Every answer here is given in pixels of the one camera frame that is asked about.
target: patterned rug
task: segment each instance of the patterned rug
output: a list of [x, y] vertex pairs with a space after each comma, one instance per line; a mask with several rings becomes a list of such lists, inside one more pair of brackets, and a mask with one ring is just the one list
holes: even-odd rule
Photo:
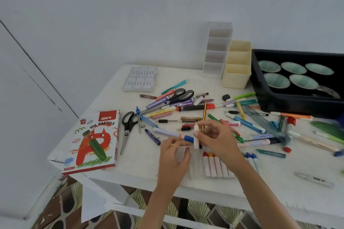
[[[130, 197], [140, 206], [147, 208], [152, 192], [123, 186]], [[136, 229], [141, 217], [118, 211], [109, 211], [81, 223], [82, 184], [67, 177], [41, 213], [32, 229]], [[167, 215], [180, 217], [222, 228], [259, 229], [252, 212], [173, 197], [166, 211]], [[316, 225], [299, 222], [303, 229], [319, 229]], [[184, 227], [163, 223], [164, 229]]]

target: pencil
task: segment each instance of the pencil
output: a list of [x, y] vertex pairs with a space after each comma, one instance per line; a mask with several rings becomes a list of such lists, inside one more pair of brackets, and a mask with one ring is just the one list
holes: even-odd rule
[[205, 120], [206, 112], [207, 112], [207, 103], [204, 103], [203, 120]]
[[239, 110], [240, 115], [243, 118], [243, 120], [246, 120], [245, 114], [243, 112], [243, 108], [241, 107], [240, 102], [238, 102], [238, 101], [237, 101], [237, 107], [238, 107], [238, 110]]

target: black eraser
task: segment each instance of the black eraser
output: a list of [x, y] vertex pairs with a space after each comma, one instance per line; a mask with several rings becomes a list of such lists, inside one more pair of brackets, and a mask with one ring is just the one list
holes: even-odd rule
[[225, 94], [224, 96], [222, 96], [222, 100], [226, 101], [230, 99], [230, 95], [229, 94]]

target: white table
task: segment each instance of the white table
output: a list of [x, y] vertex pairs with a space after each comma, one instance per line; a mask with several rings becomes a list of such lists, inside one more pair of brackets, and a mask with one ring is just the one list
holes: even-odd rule
[[[143, 109], [151, 101], [140, 98], [139, 95], [141, 93], [145, 94], [145, 92], [122, 91], [122, 86], [132, 66], [123, 65], [84, 114], [120, 109], [121, 116], [124, 116], [129, 111], [135, 112], [136, 106]], [[184, 79], [189, 79], [189, 82], [183, 85], [182, 88], [186, 90], [192, 89], [195, 91], [195, 94], [209, 92], [208, 98], [215, 99], [215, 105], [222, 102], [221, 97], [224, 94], [230, 94], [234, 97], [253, 91], [251, 84], [248, 84], [244, 90], [223, 88], [221, 86], [221, 80], [202, 78], [200, 75], [201, 72], [200, 70], [158, 67], [156, 83], [152, 94], [158, 96], [166, 88]], [[217, 118], [228, 120], [223, 111], [224, 108], [216, 108], [215, 110], [208, 110], [207, 113], [211, 113]], [[168, 116], [168, 119], [177, 119], [180, 116], [201, 117], [202, 113], [203, 111], [174, 112], [173, 115]], [[180, 128], [180, 126], [180, 122], [159, 124], [160, 128], [170, 131], [174, 131]], [[146, 127], [152, 131], [152, 127], [147, 124]], [[313, 130], [314, 128], [307, 121], [297, 121], [295, 131], [306, 136], [314, 137], [319, 141], [333, 144], [339, 149], [343, 148], [335, 142], [315, 137], [312, 134]], [[240, 127], [239, 132], [244, 134], [254, 133], [254, 131], [252, 132], [246, 127]], [[121, 148], [122, 140], [123, 126], [121, 125], [119, 149]], [[260, 146], [259, 148], [283, 152], [281, 144]], [[335, 227], [336, 229], [343, 228], [344, 177], [340, 176], [340, 171], [344, 169], [344, 158], [335, 158], [328, 151], [298, 140], [292, 140], [290, 148], [292, 149], [292, 153], [288, 154], [286, 159], [257, 154], [264, 168], [261, 175], [262, 178], [296, 220]], [[68, 149], [68, 143], [64, 143], [62, 140], [49, 155], [49, 161], [62, 170], [63, 163], [59, 162], [64, 162], [65, 153]], [[245, 149], [245, 151], [249, 152], [253, 150], [254, 148]], [[142, 210], [127, 206], [128, 194], [119, 185], [153, 191], [157, 183], [159, 153], [160, 147], [146, 135], [143, 129], [139, 133], [138, 125], [135, 125], [128, 137], [123, 154], [118, 156], [116, 167], [77, 173], [71, 176], [83, 183], [84, 186], [92, 188], [100, 195], [107, 197], [109, 199], [107, 205], [111, 206], [112, 209], [141, 215]], [[300, 179], [294, 175], [294, 172], [301, 172], [327, 179], [335, 183], [335, 188], [327, 188]], [[187, 174], [174, 195], [197, 201], [252, 210], [236, 178], [192, 179], [190, 174]], [[192, 228], [214, 228], [209, 225], [180, 218], [166, 217], [166, 219], [169, 222]]]

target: black-handled scissors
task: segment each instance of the black-handled scissors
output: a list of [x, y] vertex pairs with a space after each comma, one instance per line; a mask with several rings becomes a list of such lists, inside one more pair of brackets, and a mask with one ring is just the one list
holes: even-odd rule
[[168, 101], [164, 102], [164, 105], [172, 103], [182, 103], [184, 101], [187, 101], [188, 99], [191, 99], [192, 96], [194, 96], [193, 90], [186, 91], [185, 89], [180, 88], [174, 92], [174, 95]]
[[123, 149], [127, 143], [127, 139], [128, 139], [128, 136], [129, 136], [129, 133], [130, 133], [132, 127], [134, 127], [134, 125], [139, 122], [138, 119], [137, 119], [137, 121], [132, 120], [135, 117], [137, 117], [137, 115], [133, 111], [130, 111], [127, 114], [125, 114], [123, 119], [122, 119], [122, 124], [124, 125], [124, 137], [123, 137], [123, 143], [122, 143], [120, 155], [122, 155], [122, 151], [123, 151]]

